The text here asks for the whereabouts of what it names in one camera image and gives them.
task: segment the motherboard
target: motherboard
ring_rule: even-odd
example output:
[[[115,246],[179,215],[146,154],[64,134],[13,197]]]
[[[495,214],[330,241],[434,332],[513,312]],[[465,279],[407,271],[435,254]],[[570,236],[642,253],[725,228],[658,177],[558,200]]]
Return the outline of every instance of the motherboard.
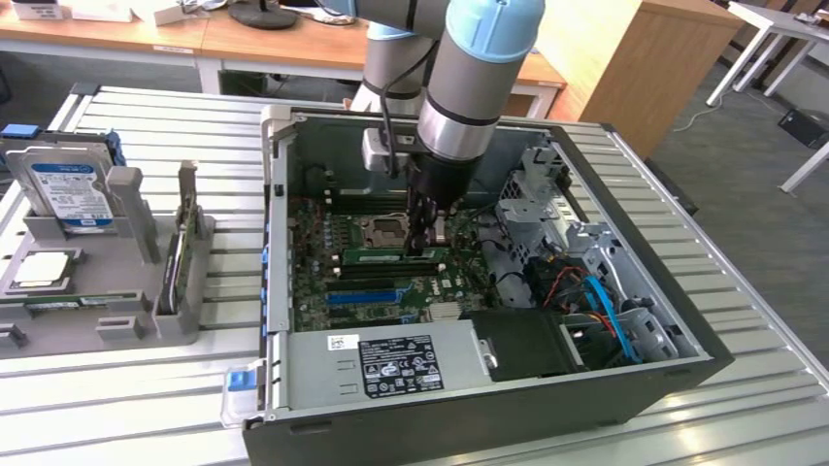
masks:
[[[343,214],[308,198],[291,208],[296,331],[458,319],[495,305],[474,231],[481,210],[446,218],[438,244],[406,256],[406,214]]]

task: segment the green circuit board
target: green circuit board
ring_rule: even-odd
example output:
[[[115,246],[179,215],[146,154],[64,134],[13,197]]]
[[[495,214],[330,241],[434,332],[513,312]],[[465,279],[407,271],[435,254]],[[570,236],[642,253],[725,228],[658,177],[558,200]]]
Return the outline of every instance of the green circuit board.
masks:
[[[390,219],[404,221],[403,216],[335,215],[327,212],[323,203],[308,199],[294,205],[292,320],[296,331],[429,322],[437,318],[438,310],[469,313],[493,307],[497,293],[483,255],[475,248],[474,227],[469,221],[474,210],[459,211],[447,219],[446,230],[454,232],[453,246],[426,249],[423,256],[413,258],[403,255],[398,245],[396,225],[386,222]],[[379,221],[386,222],[386,226],[391,224],[391,233],[371,237],[368,230]],[[394,283],[384,291],[396,295],[395,302],[331,304],[332,294],[371,292],[370,289],[343,292],[328,289],[332,283],[343,282],[338,268],[352,264],[371,264],[379,270],[383,264],[429,264],[437,267],[438,273],[384,278],[386,283]]]

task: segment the metal panel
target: metal panel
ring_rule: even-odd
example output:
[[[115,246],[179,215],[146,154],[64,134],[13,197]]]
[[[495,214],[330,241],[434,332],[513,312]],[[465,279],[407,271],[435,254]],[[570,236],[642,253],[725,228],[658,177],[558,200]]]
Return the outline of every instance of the metal panel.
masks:
[[[132,128],[123,131],[124,153],[130,164],[144,170],[148,200],[163,211],[178,203],[176,161],[202,162],[198,187],[211,194],[200,200],[219,229],[206,283],[211,302],[202,314],[204,331],[188,347],[0,361],[3,464],[244,463],[239,431],[219,426],[219,389],[227,368],[256,357],[262,310],[250,294],[262,274],[262,168],[258,138],[211,131],[216,123],[256,123],[262,105],[252,98],[105,87],[84,114],[61,115],[81,125],[111,121],[115,129],[123,129],[121,123]],[[132,117],[148,121],[130,122]],[[178,134],[175,125],[167,130],[152,122],[160,119],[184,121],[195,133]],[[140,124],[150,130],[136,131]],[[621,197],[633,221],[736,352],[736,361],[625,425],[427,464],[828,461],[822,368],[764,303],[738,291],[750,287],[729,267],[722,271],[720,252],[642,171],[634,154],[619,141],[614,145],[598,125],[563,127],[614,193],[627,193]],[[657,197],[642,197],[643,192],[665,202],[649,201]],[[19,241],[25,206],[19,192],[0,202],[0,252]]]

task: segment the table leg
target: table leg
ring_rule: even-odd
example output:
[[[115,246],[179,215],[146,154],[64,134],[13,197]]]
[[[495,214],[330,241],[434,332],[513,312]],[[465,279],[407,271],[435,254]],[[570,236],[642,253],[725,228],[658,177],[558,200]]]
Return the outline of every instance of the table leg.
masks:
[[[789,76],[789,73],[792,73],[792,70],[794,70],[794,68],[801,64],[801,61],[804,61],[804,58],[806,58],[808,53],[812,51],[812,49],[814,49],[816,45],[817,45],[817,43],[814,41],[809,41],[808,42],[808,44],[804,47],[804,49],[798,52],[796,57],[792,59],[792,61],[789,62],[789,64],[784,68],[782,72],[780,73],[780,76],[777,77],[774,82],[770,84],[770,86],[765,90],[765,92],[764,92],[765,97],[770,97],[772,96],[772,94],[777,90],[777,87],[782,83],[782,80],[786,79],[786,76]]]
[[[820,164],[824,162],[826,158],[829,158],[829,143],[826,143],[824,147],[820,148],[817,153],[812,156],[812,158],[808,160],[804,166],[798,169],[796,174],[792,175],[792,178],[786,180],[786,183],[784,183],[780,186],[780,189],[782,189],[784,192],[790,193],[792,190],[796,187],[798,187],[798,184],[804,182],[804,180],[810,175],[810,173],[814,170],[817,170],[817,167],[820,167]]]
[[[780,43],[782,42],[782,38],[784,38],[782,34],[777,34],[777,37],[774,38],[772,43],[765,48],[764,53],[761,53],[761,56],[754,62],[754,66],[749,68],[749,71],[746,72],[746,75],[742,77],[742,80],[740,80],[740,83],[734,86],[734,90],[737,92],[742,92],[744,90],[746,90],[746,86],[752,82],[752,79],[760,72],[764,65],[768,63],[768,60],[772,58],[772,54],[777,52],[777,49],[780,49]]]
[[[558,87],[538,87],[538,91],[539,93],[533,98],[533,104],[530,104],[527,118],[546,119],[555,101],[555,95],[558,95]]]
[[[198,78],[202,81],[203,94],[222,94],[219,84],[219,72],[222,71],[222,60],[219,58],[196,57]]]
[[[734,61],[734,65],[730,67],[730,70],[728,70],[728,74],[725,75],[725,78],[722,78],[722,81],[720,81],[720,84],[717,85],[717,89],[714,89],[714,92],[712,93],[712,97],[709,97],[709,100],[706,101],[706,104],[709,104],[709,107],[716,106],[717,102],[720,101],[720,97],[725,94],[725,89],[728,88],[730,83],[734,81],[734,78],[737,78],[737,74],[740,73],[740,70],[742,70],[742,67],[746,66],[746,63],[749,63],[749,60],[752,59],[754,52],[761,47],[761,44],[764,43],[764,40],[768,37],[768,34],[769,34],[768,28],[761,29],[757,35],[754,36],[754,39],[752,39],[752,42],[746,46],[746,49],[742,51],[742,54],[737,58],[737,61]]]

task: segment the barcode sticker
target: barcode sticker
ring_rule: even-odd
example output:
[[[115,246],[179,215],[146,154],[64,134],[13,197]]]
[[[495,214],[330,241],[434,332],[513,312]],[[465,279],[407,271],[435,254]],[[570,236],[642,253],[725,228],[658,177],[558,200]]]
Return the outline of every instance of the barcode sticker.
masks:
[[[152,49],[158,51],[170,51],[172,53],[194,54],[194,49],[184,49],[182,47],[152,46]]]
[[[360,343],[360,335],[328,335],[327,350],[355,350]]]

